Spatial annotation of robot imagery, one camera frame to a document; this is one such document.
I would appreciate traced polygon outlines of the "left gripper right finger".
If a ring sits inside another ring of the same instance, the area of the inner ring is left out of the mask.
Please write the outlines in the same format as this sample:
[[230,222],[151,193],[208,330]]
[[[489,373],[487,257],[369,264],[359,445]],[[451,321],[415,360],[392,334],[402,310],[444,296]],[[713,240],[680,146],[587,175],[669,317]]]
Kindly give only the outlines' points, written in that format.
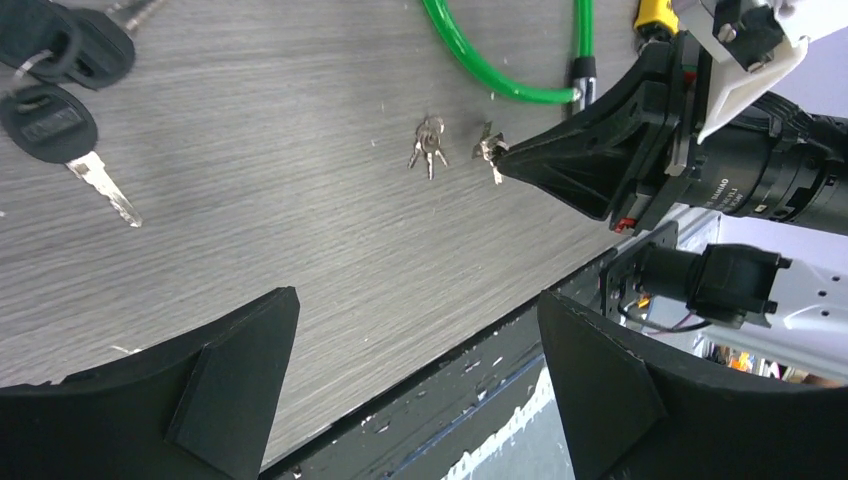
[[739,372],[541,293],[547,367],[579,479],[843,479],[847,392]]

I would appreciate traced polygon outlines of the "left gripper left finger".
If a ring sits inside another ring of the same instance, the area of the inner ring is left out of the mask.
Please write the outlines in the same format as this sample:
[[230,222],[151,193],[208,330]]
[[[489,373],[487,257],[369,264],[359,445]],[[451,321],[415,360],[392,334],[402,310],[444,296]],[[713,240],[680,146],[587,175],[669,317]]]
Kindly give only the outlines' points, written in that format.
[[254,479],[298,324],[292,287],[57,384],[1,391],[5,479]]

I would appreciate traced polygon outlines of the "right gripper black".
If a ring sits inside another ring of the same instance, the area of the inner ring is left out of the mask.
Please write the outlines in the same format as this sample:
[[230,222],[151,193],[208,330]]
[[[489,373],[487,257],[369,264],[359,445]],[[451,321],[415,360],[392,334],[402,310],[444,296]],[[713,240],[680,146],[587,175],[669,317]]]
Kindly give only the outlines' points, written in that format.
[[691,184],[686,116],[693,111],[700,45],[688,32],[645,46],[589,107],[496,158],[530,184],[612,230],[654,229]]

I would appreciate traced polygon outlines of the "green cable lock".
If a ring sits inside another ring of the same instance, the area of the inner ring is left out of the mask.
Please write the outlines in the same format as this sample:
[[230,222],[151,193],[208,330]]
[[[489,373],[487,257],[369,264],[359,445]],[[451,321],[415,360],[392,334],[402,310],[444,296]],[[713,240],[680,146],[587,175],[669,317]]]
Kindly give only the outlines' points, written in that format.
[[424,12],[433,29],[459,65],[497,96],[535,105],[556,105],[566,115],[576,114],[591,104],[598,96],[598,73],[595,56],[595,3],[571,3],[570,54],[560,84],[542,85],[533,82],[527,74],[516,71],[517,64],[510,54],[497,59],[493,52],[484,50],[472,40],[454,15],[447,1],[425,1]]

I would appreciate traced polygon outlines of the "small silver key bunch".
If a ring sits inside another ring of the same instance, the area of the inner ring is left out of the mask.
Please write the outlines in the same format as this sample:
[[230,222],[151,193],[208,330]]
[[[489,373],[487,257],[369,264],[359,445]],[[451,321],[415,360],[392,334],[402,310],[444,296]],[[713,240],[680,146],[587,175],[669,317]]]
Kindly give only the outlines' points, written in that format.
[[496,185],[503,183],[503,175],[496,166],[496,158],[508,149],[509,145],[506,143],[503,133],[494,133],[492,131],[492,122],[486,121],[483,124],[481,137],[472,149],[472,158],[474,160],[485,161],[491,167]]

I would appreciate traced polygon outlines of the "small silver keys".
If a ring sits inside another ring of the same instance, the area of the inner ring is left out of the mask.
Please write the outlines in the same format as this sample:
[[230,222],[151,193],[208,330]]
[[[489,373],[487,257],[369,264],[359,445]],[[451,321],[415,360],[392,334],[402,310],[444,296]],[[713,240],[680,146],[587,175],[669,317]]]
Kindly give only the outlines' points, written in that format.
[[408,169],[412,169],[420,159],[423,159],[427,164],[428,179],[433,180],[436,162],[440,162],[445,167],[449,166],[441,144],[444,131],[445,123],[439,116],[427,116],[416,127],[413,152],[407,163]]

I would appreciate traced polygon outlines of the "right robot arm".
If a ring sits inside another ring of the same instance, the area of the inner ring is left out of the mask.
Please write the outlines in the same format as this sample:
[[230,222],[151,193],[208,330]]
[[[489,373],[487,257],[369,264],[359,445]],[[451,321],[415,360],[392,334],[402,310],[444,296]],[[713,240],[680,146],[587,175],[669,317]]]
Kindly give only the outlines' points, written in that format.
[[765,93],[706,130],[710,63],[688,35],[647,44],[607,93],[550,130],[496,148],[501,175],[624,235],[648,233],[602,273],[603,312],[640,297],[685,304],[700,326],[845,332],[847,277],[747,245],[673,247],[674,205],[839,235],[847,232],[847,123]]

